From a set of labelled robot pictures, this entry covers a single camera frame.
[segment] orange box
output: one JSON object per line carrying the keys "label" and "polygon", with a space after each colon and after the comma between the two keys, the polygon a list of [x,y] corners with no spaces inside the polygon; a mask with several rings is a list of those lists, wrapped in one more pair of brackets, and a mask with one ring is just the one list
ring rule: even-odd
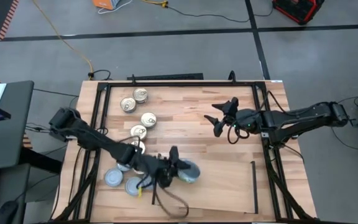
{"label": "orange box", "polygon": [[113,10],[116,8],[119,0],[92,0],[96,7]]}

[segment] concrete floor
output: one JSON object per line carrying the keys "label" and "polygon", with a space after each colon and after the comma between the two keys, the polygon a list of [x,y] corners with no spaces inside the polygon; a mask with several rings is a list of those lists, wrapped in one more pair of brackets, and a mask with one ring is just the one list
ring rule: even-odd
{"label": "concrete floor", "polygon": [[[270,11],[269,0],[251,0],[255,14]],[[117,12],[98,15],[91,1],[39,0],[40,6],[61,34],[98,34],[185,29],[249,28],[220,18],[184,17],[134,0]],[[243,0],[171,0],[181,11],[248,18]],[[277,11],[257,17],[258,27],[290,27],[294,22]],[[358,1],[324,3],[309,26],[358,24]],[[7,37],[54,35],[32,1],[21,1]],[[358,95],[358,29],[260,33],[271,79],[283,80],[291,108],[318,101],[337,101]],[[205,79],[263,79],[252,33],[171,35],[69,40],[92,60],[95,69],[108,69],[115,80],[135,74],[161,75],[203,72]],[[36,88],[78,94],[86,80],[87,64],[59,40],[0,42],[2,82],[33,80]],[[34,92],[28,122],[45,125],[71,97]],[[344,103],[350,115],[358,115],[352,101]],[[337,129],[338,135],[358,147],[358,129]],[[38,152],[62,146],[44,134],[29,133]],[[358,151],[343,146],[329,128],[300,137],[306,172],[318,216],[322,220],[358,223]],[[64,151],[51,154],[62,159]],[[30,184],[47,175],[32,169]],[[29,191],[27,201],[37,200],[56,188],[57,178]],[[54,192],[42,202],[27,206],[24,223],[46,221]]]}

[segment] wooden table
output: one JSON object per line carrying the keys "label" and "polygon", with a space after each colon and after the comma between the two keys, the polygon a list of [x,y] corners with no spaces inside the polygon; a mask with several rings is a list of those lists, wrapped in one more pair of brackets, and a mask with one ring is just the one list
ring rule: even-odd
{"label": "wooden table", "polygon": [[[88,123],[92,117],[97,85],[98,82],[95,81],[83,82],[76,107],[82,119]],[[283,83],[266,82],[266,86],[284,109],[289,110]],[[128,137],[130,128],[139,124],[140,116],[145,112],[153,112],[157,116],[157,125],[148,131],[147,139],[144,141],[146,153],[167,155],[170,147],[176,145],[181,158],[188,158],[200,164],[199,180],[203,181],[199,185],[186,187],[186,189],[191,189],[187,192],[180,190],[181,188],[178,187],[180,183],[177,180],[173,182],[168,190],[175,192],[189,203],[190,213],[185,219],[168,218],[158,204],[151,205],[151,192],[145,191],[141,198],[137,198],[125,193],[125,182],[116,188],[105,184],[106,171],[115,167],[116,163],[106,151],[102,151],[91,222],[275,221],[260,136],[251,135],[249,139],[240,140],[237,144],[231,145],[226,139],[227,127],[222,136],[216,138],[213,135],[213,126],[203,118],[204,114],[208,114],[221,119],[222,113],[214,109],[211,104],[224,103],[231,100],[233,96],[239,99],[239,109],[254,109],[251,88],[246,86],[148,87],[146,89],[149,91],[149,101],[144,105],[138,105],[132,114],[125,114],[120,109],[119,102],[124,97],[131,96],[134,89],[135,87],[112,88],[106,120],[106,127],[109,129],[108,137],[115,140]],[[104,92],[98,110],[99,114],[103,108],[103,99]],[[273,100],[270,100],[270,107],[271,110],[278,110]],[[288,145],[299,151],[297,141],[290,141]],[[72,141],[68,144],[54,217],[58,216],[68,204],[78,150],[79,146],[76,142]],[[84,150],[80,152],[76,166],[73,195],[78,187],[84,153]],[[313,199],[302,160],[286,149],[281,149],[281,155],[289,191],[305,211],[315,217]],[[252,161],[256,164],[258,214],[254,214],[254,189],[250,165]],[[133,171],[126,172],[124,179],[133,175],[135,175]],[[197,192],[197,194],[192,195],[188,193],[189,191]],[[278,189],[277,192],[280,210],[284,217],[283,198]],[[85,215],[87,197],[88,193],[85,192],[80,218]],[[183,209],[166,200],[163,200],[163,203],[168,205],[173,213],[181,212]]]}

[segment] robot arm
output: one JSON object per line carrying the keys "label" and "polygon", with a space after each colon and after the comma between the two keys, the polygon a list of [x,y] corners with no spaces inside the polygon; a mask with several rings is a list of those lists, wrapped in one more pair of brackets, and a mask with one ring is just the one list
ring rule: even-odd
{"label": "robot arm", "polygon": [[349,117],[342,105],[336,102],[317,103],[308,108],[293,111],[256,111],[251,109],[238,110],[238,99],[234,97],[231,101],[223,104],[212,105],[224,114],[222,121],[207,118],[214,125],[214,135],[219,137],[225,125],[232,126],[237,136],[239,131],[245,131],[248,138],[249,133],[267,133],[270,144],[277,146],[286,143],[293,136],[299,136],[322,126],[343,127],[349,121]]}

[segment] table leg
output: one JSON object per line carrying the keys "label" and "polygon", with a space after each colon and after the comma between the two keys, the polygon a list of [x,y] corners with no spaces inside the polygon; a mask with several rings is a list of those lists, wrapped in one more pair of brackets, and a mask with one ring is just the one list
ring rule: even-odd
{"label": "table leg", "polygon": [[39,154],[38,152],[34,152],[26,147],[22,147],[19,163],[28,163],[31,166],[47,170],[55,174],[60,174],[62,168],[62,162],[56,159],[51,159],[43,154]]}

